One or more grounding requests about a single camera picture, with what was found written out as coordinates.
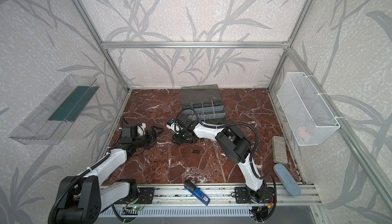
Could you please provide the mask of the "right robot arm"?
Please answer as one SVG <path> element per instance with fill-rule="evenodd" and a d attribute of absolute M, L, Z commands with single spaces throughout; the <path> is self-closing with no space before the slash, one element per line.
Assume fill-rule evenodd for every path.
<path fill-rule="evenodd" d="M 174 132 L 172 140 L 178 145 L 193 144 L 199 139 L 216 141 L 224 154 L 239 166 L 251 201 L 262 201 L 267 184 L 253 160 L 258 145 L 257 132 L 253 127 L 245 123 L 213 125 L 201 120 L 193 121 L 185 114 L 169 120 L 166 127 Z"/>

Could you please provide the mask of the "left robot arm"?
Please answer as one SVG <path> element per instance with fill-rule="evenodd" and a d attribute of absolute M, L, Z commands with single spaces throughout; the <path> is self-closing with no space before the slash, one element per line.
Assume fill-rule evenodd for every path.
<path fill-rule="evenodd" d="M 164 129 L 146 124 L 123 126 L 116 143 L 105 156 L 76 176 L 65 177 L 59 185 L 57 197 L 50 210 L 50 224 L 93 224 L 99 214 L 117 201 L 138 200 L 140 192 L 134 179 L 120 180 L 108 187 L 102 184 L 134 153 L 152 148 Z"/>

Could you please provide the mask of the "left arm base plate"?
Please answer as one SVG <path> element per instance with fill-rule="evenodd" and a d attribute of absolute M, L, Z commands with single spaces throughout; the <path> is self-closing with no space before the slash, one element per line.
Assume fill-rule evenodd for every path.
<path fill-rule="evenodd" d="M 125 198 L 120 199 L 119 201 L 115 202 L 115 205 L 119 204 L 152 204 L 153 197 L 154 197 L 155 188 L 154 187 L 139 187 L 138 190 L 126 196 Z"/>

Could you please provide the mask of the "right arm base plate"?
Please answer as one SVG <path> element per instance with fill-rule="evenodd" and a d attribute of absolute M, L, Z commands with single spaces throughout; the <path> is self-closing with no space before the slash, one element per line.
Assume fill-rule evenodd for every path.
<path fill-rule="evenodd" d="M 247 187 L 235 187 L 232 196 L 237 204 L 271 204 L 274 201 L 273 187 L 266 187 L 262 193 L 257 193 Z"/>

